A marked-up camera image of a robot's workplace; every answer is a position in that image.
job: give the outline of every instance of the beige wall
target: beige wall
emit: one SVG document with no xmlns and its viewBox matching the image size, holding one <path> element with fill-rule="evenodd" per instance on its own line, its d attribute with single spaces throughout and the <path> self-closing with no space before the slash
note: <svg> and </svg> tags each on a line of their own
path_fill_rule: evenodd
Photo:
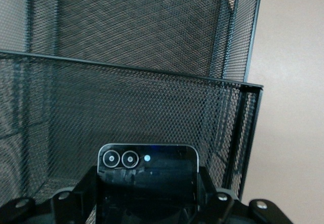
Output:
<svg viewBox="0 0 324 224">
<path fill-rule="evenodd" d="M 264 85 L 243 202 L 324 223 L 324 0 L 261 0 L 249 82 Z"/>
</svg>

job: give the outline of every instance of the mesh desk organizer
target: mesh desk organizer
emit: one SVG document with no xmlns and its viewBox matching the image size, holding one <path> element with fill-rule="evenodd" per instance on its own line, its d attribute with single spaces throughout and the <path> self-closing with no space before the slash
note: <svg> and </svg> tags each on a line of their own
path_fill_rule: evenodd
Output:
<svg viewBox="0 0 324 224">
<path fill-rule="evenodd" d="M 0 205 L 74 186 L 110 142 L 186 143 L 242 196 L 260 0 L 0 0 Z"/>
</svg>

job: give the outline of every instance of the phone camera lens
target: phone camera lens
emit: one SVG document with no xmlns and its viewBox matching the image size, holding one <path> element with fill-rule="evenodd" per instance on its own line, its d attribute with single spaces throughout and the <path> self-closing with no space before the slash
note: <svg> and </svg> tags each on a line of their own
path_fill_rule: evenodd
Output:
<svg viewBox="0 0 324 224">
<path fill-rule="evenodd" d="M 134 151 L 126 151 L 121 157 L 121 162 L 126 168 L 136 167 L 139 162 L 138 154 Z"/>
<path fill-rule="evenodd" d="M 109 150 L 103 155 L 103 163 L 109 168 L 116 167 L 120 162 L 120 155 L 114 150 Z"/>
</svg>

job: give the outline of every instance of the wire mesh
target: wire mesh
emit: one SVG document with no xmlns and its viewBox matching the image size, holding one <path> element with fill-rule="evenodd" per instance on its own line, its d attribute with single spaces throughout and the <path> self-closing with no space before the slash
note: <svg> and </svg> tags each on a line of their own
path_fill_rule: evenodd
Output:
<svg viewBox="0 0 324 224">
<path fill-rule="evenodd" d="M 0 49 L 246 81 L 259 0 L 3 0 Z"/>
<path fill-rule="evenodd" d="M 259 86 L 27 53 L 0 53 L 0 78 L 2 203 L 73 186 L 110 142 L 192 145 L 239 194 Z"/>
</svg>

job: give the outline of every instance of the black mesh basket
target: black mesh basket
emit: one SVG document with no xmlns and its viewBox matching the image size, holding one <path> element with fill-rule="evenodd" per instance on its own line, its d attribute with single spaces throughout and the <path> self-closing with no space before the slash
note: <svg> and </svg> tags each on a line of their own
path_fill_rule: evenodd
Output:
<svg viewBox="0 0 324 224">
<path fill-rule="evenodd" d="M 260 0 L 0 0 L 0 49 L 246 81 Z"/>
<path fill-rule="evenodd" d="M 74 186 L 110 142 L 192 145 L 242 194 L 260 86 L 4 52 L 0 84 L 0 204 Z"/>
</svg>

